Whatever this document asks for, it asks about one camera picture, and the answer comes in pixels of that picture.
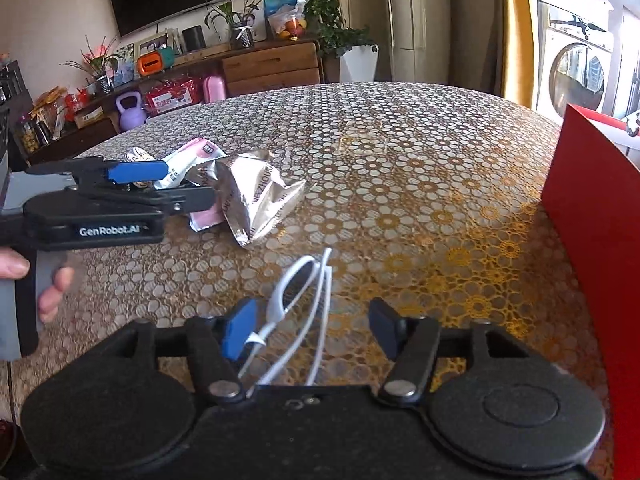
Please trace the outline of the person's left hand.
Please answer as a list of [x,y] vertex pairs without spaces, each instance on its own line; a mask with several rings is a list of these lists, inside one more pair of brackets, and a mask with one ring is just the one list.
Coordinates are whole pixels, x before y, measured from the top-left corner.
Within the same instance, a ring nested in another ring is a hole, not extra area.
[[[1,248],[0,268],[2,280],[21,280],[29,271],[29,262],[18,252],[9,247]],[[38,309],[40,321],[51,323],[58,314],[65,293],[73,285],[75,269],[63,266],[54,274],[52,285],[39,297]]]

